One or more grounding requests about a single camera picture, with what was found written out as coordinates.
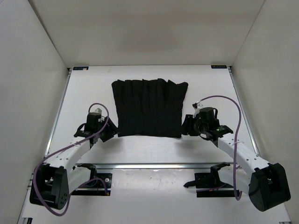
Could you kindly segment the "black pleated skirt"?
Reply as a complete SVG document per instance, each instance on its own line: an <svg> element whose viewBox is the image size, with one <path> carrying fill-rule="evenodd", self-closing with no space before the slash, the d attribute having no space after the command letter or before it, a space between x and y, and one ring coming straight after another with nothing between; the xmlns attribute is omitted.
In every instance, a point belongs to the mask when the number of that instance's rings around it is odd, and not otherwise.
<svg viewBox="0 0 299 224"><path fill-rule="evenodd" d="M171 80L117 80L112 90L119 136L180 138L188 83Z"/></svg>

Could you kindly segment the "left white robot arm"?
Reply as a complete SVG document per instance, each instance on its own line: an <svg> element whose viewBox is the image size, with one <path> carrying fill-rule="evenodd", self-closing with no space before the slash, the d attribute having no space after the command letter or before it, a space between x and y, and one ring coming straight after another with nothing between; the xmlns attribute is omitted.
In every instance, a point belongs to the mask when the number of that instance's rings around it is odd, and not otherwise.
<svg viewBox="0 0 299 224"><path fill-rule="evenodd" d="M72 191L83 183L94 185L98 179L96 167L79 160L99 140L106 142L117 133L117 127L110 118L102 116L101 109L89 112L86 122L77 128L71 147L50 156L37 168L29 201L42 205L44 200L50 208L61 210Z"/></svg>

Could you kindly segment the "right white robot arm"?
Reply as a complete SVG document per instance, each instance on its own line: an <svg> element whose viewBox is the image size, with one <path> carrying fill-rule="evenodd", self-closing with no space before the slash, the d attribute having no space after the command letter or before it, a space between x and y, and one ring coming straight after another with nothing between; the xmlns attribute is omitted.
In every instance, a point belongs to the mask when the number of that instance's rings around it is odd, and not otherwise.
<svg viewBox="0 0 299 224"><path fill-rule="evenodd" d="M271 164L248 149L226 125L221 125L218 111L212 107L199 109L195 115L187 114L182 124L182 134L199 136L211 141L217 148L236 159L236 165L227 162L211 166L201 178L184 184L185 188L214 188L235 186L238 193L249 196L259 211L266 211L291 198L285 169L279 163Z"/></svg>

